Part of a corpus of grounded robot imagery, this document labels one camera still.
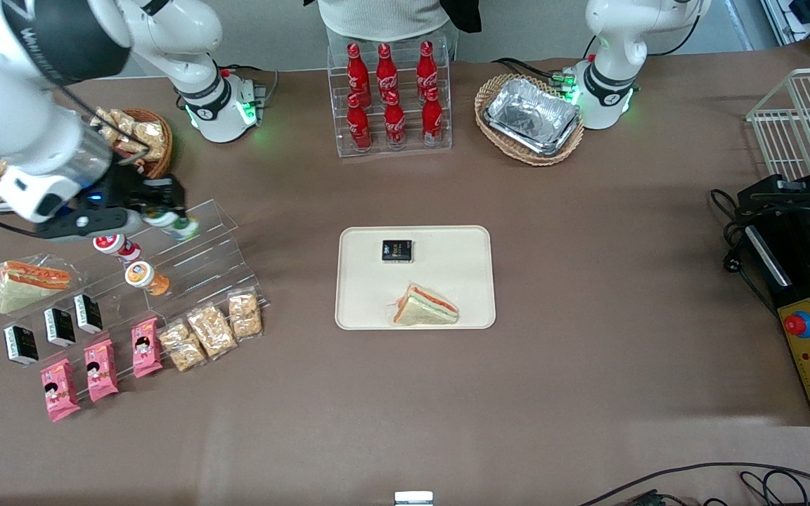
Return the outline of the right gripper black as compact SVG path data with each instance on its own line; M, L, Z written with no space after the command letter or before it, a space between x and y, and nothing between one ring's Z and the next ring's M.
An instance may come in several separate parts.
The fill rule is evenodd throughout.
M103 176L84 189L84 210L139 211L148 225L170 225L171 212L186 215L186 192L174 175L150 179L128 164L110 163Z

